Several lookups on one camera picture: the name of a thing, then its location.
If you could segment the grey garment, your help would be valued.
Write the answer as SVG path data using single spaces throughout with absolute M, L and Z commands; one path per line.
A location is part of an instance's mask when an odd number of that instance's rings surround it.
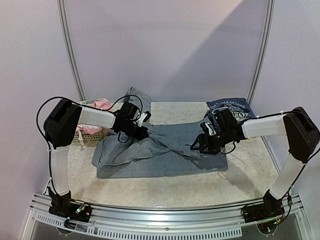
M 144 126 L 149 137 L 141 141 L 114 131 L 96 146 L 92 165 L 100 179 L 160 178 L 226 171 L 224 154 L 190 149 L 203 131 L 200 122 Z

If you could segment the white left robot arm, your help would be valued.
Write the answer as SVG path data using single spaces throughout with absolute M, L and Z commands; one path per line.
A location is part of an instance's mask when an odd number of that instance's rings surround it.
M 95 126 L 123 133 L 129 138 L 141 141 L 149 137 L 148 128 L 143 126 L 151 113 L 142 110 L 129 101 L 120 109 L 110 111 L 81 105 L 65 97 L 53 108 L 43 124 L 44 137 L 50 150 L 50 177 L 53 191 L 64 196 L 70 192 L 68 183 L 68 152 L 76 134 L 77 126 Z

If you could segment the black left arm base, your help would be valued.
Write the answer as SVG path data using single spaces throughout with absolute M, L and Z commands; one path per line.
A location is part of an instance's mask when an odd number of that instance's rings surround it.
M 70 191 L 65 195 L 58 195 L 48 187 L 48 195 L 51 198 L 51 204 L 48 210 L 50 214 L 72 221 L 84 223 L 90 221 L 93 208 L 87 202 L 71 198 Z

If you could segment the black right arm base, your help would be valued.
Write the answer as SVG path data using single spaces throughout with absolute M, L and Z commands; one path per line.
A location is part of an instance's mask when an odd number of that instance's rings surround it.
M 283 207 L 283 199 L 285 197 L 287 197 L 287 203 L 289 206 L 287 214 L 285 214 L 285 209 Z M 260 204 L 248 203 L 241 208 L 240 214 L 245 223 L 256 222 L 280 216 L 280 219 L 276 220 L 274 223 L 274 225 L 278 225 L 287 218 L 293 203 L 289 190 L 282 197 L 275 198 L 269 189 L 264 194 L 262 200 L 263 201 Z

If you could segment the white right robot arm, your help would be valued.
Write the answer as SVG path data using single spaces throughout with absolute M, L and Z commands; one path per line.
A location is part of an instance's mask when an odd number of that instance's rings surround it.
M 278 177 L 267 193 L 271 198 L 258 208 L 262 218 L 269 218 L 278 210 L 275 200 L 282 199 L 290 191 L 305 165 L 319 152 L 318 127 L 301 106 L 242 121 L 237 121 L 231 111 L 225 108 L 215 110 L 214 118 L 218 129 L 203 122 L 203 132 L 196 137 L 190 149 L 216 155 L 226 144 L 263 138 L 278 167 Z

